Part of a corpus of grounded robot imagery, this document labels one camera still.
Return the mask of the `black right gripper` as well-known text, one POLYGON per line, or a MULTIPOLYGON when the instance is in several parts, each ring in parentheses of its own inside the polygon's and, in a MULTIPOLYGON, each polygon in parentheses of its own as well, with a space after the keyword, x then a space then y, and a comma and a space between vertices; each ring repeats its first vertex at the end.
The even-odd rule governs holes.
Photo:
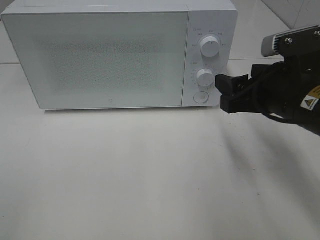
POLYGON ((222 95, 236 95, 247 87, 248 96, 220 97, 220 109, 228 114, 255 113, 271 120, 312 120, 313 69, 295 62, 254 64, 248 75, 215 77, 222 95))

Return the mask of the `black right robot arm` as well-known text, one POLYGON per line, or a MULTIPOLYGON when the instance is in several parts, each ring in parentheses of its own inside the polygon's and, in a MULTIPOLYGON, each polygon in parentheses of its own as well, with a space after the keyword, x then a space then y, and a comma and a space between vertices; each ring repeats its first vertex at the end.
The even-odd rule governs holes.
POLYGON ((228 114, 251 113, 320 134, 320 78, 277 62, 254 64, 251 75, 219 74, 215 87, 228 114))

